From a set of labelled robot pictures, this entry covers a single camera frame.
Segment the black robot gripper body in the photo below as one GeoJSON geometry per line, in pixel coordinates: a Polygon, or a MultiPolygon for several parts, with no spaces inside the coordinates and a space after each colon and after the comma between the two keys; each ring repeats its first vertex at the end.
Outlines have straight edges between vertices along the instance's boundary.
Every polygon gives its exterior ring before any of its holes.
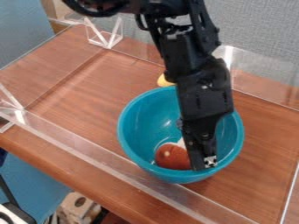
{"type": "Polygon", "coordinates": [[[178,129],[213,131],[220,119],[233,112],[231,78],[221,58],[209,57],[200,65],[166,59],[165,79],[176,84],[181,117],[178,129]]]}

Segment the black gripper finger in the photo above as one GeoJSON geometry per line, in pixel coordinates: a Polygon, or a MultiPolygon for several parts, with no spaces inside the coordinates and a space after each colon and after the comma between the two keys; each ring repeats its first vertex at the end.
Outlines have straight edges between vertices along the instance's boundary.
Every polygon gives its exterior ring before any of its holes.
{"type": "Polygon", "coordinates": [[[215,130],[215,122],[181,120],[181,137],[193,171],[209,169],[217,165],[215,130]]]}

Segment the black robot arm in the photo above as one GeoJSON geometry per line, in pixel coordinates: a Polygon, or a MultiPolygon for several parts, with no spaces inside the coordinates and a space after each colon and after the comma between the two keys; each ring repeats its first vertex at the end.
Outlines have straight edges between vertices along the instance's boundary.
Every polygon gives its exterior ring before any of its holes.
{"type": "Polygon", "coordinates": [[[61,0],[78,14],[106,18],[134,16],[149,32],[164,63],[165,80],[176,85],[181,137],[190,168],[217,164],[216,126],[233,112],[229,70],[212,56],[220,29],[211,21],[204,0],[61,0]]]}

